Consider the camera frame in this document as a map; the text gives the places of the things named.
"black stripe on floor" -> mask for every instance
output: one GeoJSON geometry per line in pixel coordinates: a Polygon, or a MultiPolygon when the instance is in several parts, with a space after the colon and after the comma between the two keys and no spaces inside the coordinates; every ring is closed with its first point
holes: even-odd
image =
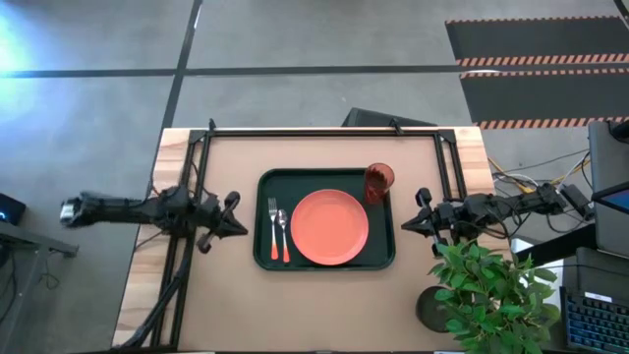
{"type": "Polygon", "coordinates": [[[629,118],[629,68],[464,73],[472,122],[482,129],[585,126],[629,118]]]}
{"type": "Polygon", "coordinates": [[[462,66],[629,62],[629,30],[619,17],[446,22],[462,66]]]}

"blue keyboard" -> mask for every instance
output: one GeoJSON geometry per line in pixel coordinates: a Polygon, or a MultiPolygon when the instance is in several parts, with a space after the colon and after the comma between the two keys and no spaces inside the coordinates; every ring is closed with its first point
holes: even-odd
{"type": "Polygon", "coordinates": [[[561,288],[568,347],[629,354],[629,306],[604,295],[561,288]]]}

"green tray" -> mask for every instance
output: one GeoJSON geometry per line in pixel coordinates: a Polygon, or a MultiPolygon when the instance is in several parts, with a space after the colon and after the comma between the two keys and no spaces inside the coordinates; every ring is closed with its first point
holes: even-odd
{"type": "Polygon", "coordinates": [[[365,168],[334,169],[272,169],[260,177],[257,184],[256,232],[254,236],[254,259],[267,270],[378,270],[393,262],[395,238],[391,200],[387,194],[382,203],[366,205],[362,202],[365,187],[365,168]],[[370,233],[363,250],[351,261],[343,265],[318,265],[304,257],[291,237],[290,218],[297,204],[308,194],[335,189],[348,193],[361,203],[370,233]],[[289,223],[286,225],[286,239],[290,263],[284,264],[282,256],[281,227],[275,224],[277,246],[280,258],[271,259],[271,220],[268,216],[268,198],[277,200],[277,207],[287,211],[289,223]]]}

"tan tabletop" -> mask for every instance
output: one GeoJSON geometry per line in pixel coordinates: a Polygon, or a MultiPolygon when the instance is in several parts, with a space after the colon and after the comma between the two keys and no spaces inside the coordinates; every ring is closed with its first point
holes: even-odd
{"type": "MultiPolygon", "coordinates": [[[[481,131],[474,127],[453,129],[468,194],[493,192],[481,131]]],[[[153,171],[158,190],[177,184],[189,131],[164,131],[153,171]]],[[[450,185],[456,186],[448,150],[445,155],[450,185]]],[[[428,187],[435,202],[443,197],[432,138],[215,138],[210,144],[204,185],[219,198],[232,190],[240,192],[242,199],[235,214],[250,233],[214,239],[207,255],[195,251],[180,350],[458,348],[452,335],[427,330],[415,317],[418,296],[436,284],[436,279],[427,275],[436,260],[430,239],[400,228],[419,211],[414,195],[420,187],[428,187]],[[379,271],[273,272],[256,264],[257,182],[264,172],[272,168],[366,167],[373,162],[387,163],[396,174],[390,193],[397,253],[391,266],[379,271]]],[[[143,226],[138,242],[156,231],[143,226]]],[[[114,344],[127,339],[154,305],[167,240],[167,236],[159,237],[135,253],[114,344]]],[[[486,235],[479,243],[508,250],[507,241],[486,235]]],[[[170,330],[168,315],[172,313],[167,314],[163,337],[170,330]]]]}

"red plate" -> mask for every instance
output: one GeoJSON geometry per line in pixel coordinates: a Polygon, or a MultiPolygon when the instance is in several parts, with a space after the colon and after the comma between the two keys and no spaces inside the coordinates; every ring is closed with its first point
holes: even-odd
{"type": "Polygon", "coordinates": [[[367,214],[354,197],[320,190],[303,198],[291,218],[291,236],[307,259],[326,266],[352,260],[367,242],[367,214]]]}

